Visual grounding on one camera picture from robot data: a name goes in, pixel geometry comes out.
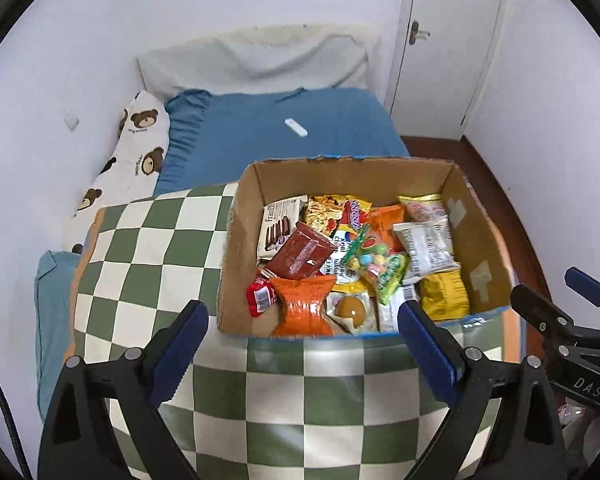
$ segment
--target bear print blanket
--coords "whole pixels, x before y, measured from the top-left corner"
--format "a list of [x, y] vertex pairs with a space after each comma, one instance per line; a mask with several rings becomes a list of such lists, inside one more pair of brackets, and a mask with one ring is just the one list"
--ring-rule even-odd
[[169, 147], [169, 126], [169, 115], [162, 103], [144, 90], [124, 109], [116, 149], [67, 222], [62, 237], [65, 251], [82, 252], [98, 209], [154, 193]]

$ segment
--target silver bolt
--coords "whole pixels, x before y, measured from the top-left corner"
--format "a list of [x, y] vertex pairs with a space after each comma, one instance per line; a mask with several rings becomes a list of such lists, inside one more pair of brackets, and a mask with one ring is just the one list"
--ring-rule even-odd
[[469, 348], [464, 349], [464, 355], [471, 359], [471, 361], [479, 361], [482, 357], [482, 352], [475, 346], [469, 346]]
[[77, 355], [72, 355], [64, 362], [64, 364], [67, 368], [75, 368], [80, 364], [80, 358]]
[[542, 361], [540, 360], [540, 358], [536, 357], [535, 355], [530, 355], [529, 357], [527, 357], [526, 362], [532, 368], [539, 368], [540, 365], [542, 364]]
[[133, 348], [128, 348], [125, 351], [125, 359], [129, 361], [135, 361], [142, 355], [142, 349], [134, 346]]

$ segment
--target checkered tablecloth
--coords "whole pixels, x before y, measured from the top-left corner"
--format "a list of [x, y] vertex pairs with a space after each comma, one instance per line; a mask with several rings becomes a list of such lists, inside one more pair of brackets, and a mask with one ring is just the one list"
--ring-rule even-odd
[[[275, 341], [216, 327], [222, 250], [235, 184], [104, 210], [78, 287], [77, 353], [86, 362], [143, 347], [191, 299], [208, 307], [208, 333], [172, 400], [160, 406], [205, 480], [402, 479], [445, 413], [399, 336]], [[501, 316], [448, 327], [460, 344], [502, 357]], [[491, 401], [469, 465], [480, 457]], [[133, 475], [148, 478], [120, 406], [110, 418]]]

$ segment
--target wall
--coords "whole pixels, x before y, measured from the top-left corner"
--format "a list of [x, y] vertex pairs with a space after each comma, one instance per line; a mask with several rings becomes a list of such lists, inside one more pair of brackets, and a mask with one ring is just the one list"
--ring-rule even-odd
[[[35, 470], [33, 278], [142, 88], [134, 56], [249, 25], [336, 22], [381, 31], [384, 98], [400, 0], [36, 0], [0, 46], [0, 382]], [[80, 125], [69, 133], [67, 111]], [[13, 457], [0, 416], [0, 444]]]
[[600, 280], [600, 38], [569, 0], [507, 0], [501, 37], [464, 134], [506, 190], [552, 298], [576, 323], [600, 310], [564, 285]]

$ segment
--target reddish brown floor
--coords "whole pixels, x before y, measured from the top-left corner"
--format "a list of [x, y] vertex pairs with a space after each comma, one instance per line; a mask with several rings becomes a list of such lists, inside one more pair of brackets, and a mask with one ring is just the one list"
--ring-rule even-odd
[[[402, 140], [413, 156], [453, 160], [462, 168], [488, 215], [500, 229], [520, 283], [551, 298], [536, 252], [515, 209], [471, 143], [465, 137], [461, 140], [403, 137]], [[532, 328], [527, 331], [526, 352], [544, 354], [542, 337]]]

